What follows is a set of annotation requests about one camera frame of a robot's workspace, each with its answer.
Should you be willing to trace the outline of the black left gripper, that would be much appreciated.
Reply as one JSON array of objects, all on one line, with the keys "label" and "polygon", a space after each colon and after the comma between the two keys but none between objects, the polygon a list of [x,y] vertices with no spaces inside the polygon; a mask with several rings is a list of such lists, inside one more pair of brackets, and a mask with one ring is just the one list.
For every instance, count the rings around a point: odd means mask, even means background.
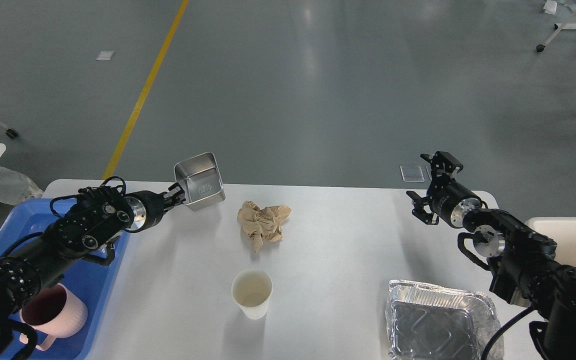
[{"label": "black left gripper", "polygon": [[124,201],[133,214],[132,223],[125,231],[138,233],[158,225],[165,211],[184,205],[186,192],[179,183],[173,183],[165,193],[140,190],[126,194]]}]

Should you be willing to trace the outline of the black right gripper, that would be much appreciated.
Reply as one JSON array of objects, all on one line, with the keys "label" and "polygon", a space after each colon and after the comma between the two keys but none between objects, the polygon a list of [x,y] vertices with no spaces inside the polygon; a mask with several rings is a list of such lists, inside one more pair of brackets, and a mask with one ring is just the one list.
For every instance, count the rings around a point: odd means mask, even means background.
[{"label": "black right gripper", "polygon": [[464,164],[445,151],[421,153],[420,157],[430,165],[429,196],[406,191],[413,205],[412,215],[426,225],[437,225],[441,219],[454,229],[464,228],[466,216],[483,208],[482,199],[455,180]]}]

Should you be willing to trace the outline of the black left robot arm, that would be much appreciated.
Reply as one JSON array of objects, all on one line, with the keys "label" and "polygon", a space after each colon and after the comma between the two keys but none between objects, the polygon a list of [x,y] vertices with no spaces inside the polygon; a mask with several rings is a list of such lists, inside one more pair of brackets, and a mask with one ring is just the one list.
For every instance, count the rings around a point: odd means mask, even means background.
[{"label": "black left robot arm", "polygon": [[137,233],[154,227],[164,214],[185,202],[185,189],[172,184],[167,191],[127,192],[125,182],[110,186],[83,187],[71,198],[74,205],[65,213],[49,209],[55,222],[45,230],[25,235],[0,255],[0,355],[11,344],[13,332],[27,338],[14,354],[26,360],[37,345],[37,332],[30,325],[11,319],[44,289],[59,283],[64,273],[79,260],[110,265],[114,260],[114,238],[119,233]]}]

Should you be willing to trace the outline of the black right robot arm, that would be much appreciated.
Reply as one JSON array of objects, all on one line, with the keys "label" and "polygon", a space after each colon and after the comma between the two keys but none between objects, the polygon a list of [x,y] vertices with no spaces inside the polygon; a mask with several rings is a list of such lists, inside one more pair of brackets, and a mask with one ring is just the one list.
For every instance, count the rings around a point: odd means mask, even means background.
[{"label": "black right robot arm", "polygon": [[491,208],[457,182],[464,166],[451,153],[421,153],[429,164],[425,196],[407,191],[412,214],[427,225],[444,221],[460,230],[457,247],[473,264],[491,274],[490,291],[509,305],[523,306],[484,347],[489,357],[507,329],[532,312],[529,333],[544,360],[576,360],[576,266],[556,260],[557,243],[506,210]]}]

